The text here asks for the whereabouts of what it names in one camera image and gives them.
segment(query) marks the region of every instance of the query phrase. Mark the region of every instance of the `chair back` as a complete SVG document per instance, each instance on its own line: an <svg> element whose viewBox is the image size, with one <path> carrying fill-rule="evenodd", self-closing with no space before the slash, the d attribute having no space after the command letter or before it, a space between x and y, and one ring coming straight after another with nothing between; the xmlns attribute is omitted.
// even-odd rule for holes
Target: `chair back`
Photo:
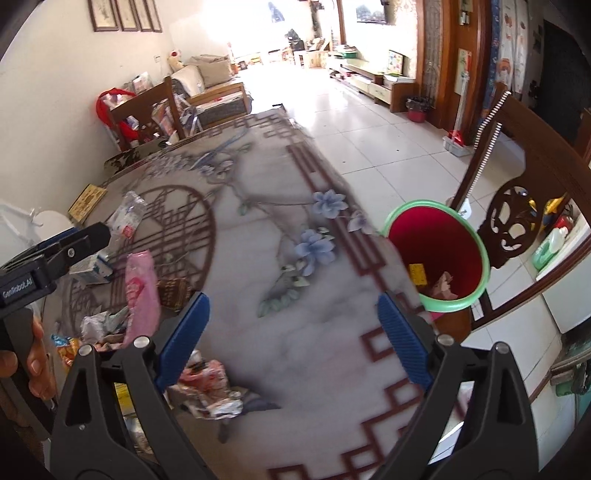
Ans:
<svg viewBox="0 0 591 480"><path fill-rule="evenodd" d="M121 151L126 151L131 148L129 141L125 138L119 123L133 116L139 123L139 143L146 143L154 139L154 134L164 135L160 126L152 118L154 106L163 100L168 101L170 112L173 117L174 127L178 132L179 138L182 140L186 137L183 129L183 124L180 121L180 115L176 108L173 95L173 83L170 77L166 77L162 83L152 87L150 90L140 93L138 96L128 100L110 111L111 122L117 136L119 138L119 145Z"/></svg>
<svg viewBox="0 0 591 480"><path fill-rule="evenodd" d="M493 105L498 104L503 91L504 86L497 84ZM478 229L493 268L501 268L510 258L522 254L533 244L541 228L544 208L551 199L566 194L566 198L574 200L581 214L591 220L589 166L552 127L511 95L482 131L479 145L451 207L458 210L465 200L497 124L502 124L524 150L525 170L494 194L486 219ZM533 211L530 200L535 202L537 213ZM480 298L484 316L473 327L499 319L530 301L564 277L590 251L591 237L585 239L554 270L495 309L485 292Z"/></svg>

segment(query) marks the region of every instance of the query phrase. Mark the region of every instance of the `human hand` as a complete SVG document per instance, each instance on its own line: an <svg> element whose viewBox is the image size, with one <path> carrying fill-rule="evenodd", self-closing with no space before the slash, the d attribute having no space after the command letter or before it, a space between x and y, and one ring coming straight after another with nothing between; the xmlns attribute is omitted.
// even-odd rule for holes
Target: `human hand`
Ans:
<svg viewBox="0 0 591 480"><path fill-rule="evenodd" d="M42 400L49 400L56 394L56 381L49 370L45 346L43 345L43 327L33 319L33 345L27 357L27 368L32 375L29 390ZM18 359L14 352L0 351L0 377L8 378L17 371Z"/></svg>

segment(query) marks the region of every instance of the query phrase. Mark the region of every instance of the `wall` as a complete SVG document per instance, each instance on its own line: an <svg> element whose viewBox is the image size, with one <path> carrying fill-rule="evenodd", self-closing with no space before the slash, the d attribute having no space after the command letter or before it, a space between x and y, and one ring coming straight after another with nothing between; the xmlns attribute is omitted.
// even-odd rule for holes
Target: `wall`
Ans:
<svg viewBox="0 0 591 480"><path fill-rule="evenodd" d="M157 0L161 15L168 2ZM141 72L160 81L172 49L164 32L95 33L82 0L35 9L0 61L0 198L65 212L85 185L103 180L116 148L95 100Z"/></svg>
<svg viewBox="0 0 591 480"><path fill-rule="evenodd" d="M416 0L391 0L386 8L387 25L358 23L355 12L359 0L343 0L347 43L357 47L364 60L384 67L388 50L407 56L410 61L405 75L417 71L417 3Z"/></svg>

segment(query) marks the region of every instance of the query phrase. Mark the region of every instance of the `tile floor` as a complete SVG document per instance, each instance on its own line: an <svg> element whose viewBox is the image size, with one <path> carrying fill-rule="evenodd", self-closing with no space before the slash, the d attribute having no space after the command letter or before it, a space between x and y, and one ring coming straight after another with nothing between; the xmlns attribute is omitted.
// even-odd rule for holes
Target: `tile floor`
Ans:
<svg viewBox="0 0 591 480"><path fill-rule="evenodd" d="M443 130L428 123L412 123L403 113L390 113L385 104L374 104L330 79L325 70L271 64L251 67L242 77L254 98L253 111L283 103L350 183L378 229L387 215L405 202L444 202L453 196L467 169L470 157L457 158L444 150ZM518 176L524 165L523 151L502 135L469 197L473 227L484 221L498 188ZM508 261L500 270L492 270L488 291L493 306L534 282L533 250ZM478 306L474 310L476 317L482 315ZM561 349L560 334L542 297L477 330L464 345L489 349L499 340L511 346L528 393L538 386ZM543 465L572 431L574 402L568 397L556 399L553 389L546 386L533 409Z"/></svg>

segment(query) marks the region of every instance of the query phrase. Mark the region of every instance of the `framed painting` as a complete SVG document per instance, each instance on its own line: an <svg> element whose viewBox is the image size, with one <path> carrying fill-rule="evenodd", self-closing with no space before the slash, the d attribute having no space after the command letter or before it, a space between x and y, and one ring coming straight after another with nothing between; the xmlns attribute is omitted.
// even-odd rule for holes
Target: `framed painting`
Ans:
<svg viewBox="0 0 591 480"><path fill-rule="evenodd" d="M388 68L386 73L400 77L404 67L404 55L394 50L388 50Z"/></svg>
<svg viewBox="0 0 591 480"><path fill-rule="evenodd" d="M119 30L111 0L88 0L88 8L95 32Z"/></svg>
<svg viewBox="0 0 591 480"><path fill-rule="evenodd" d="M119 24L124 32L137 32L139 30L138 17L132 0L115 0Z"/></svg>
<svg viewBox="0 0 591 480"><path fill-rule="evenodd" d="M156 10L156 0L144 0L146 8L148 9L148 15L152 22L152 30L158 33L162 33L162 24L160 23L160 17Z"/></svg>
<svg viewBox="0 0 591 480"><path fill-rule="evenodd" d="M142 32L152 31L152 22L148 13L148 7L144 0L132 0L135 7L135 12L138 14L139 29Z"/></svg>

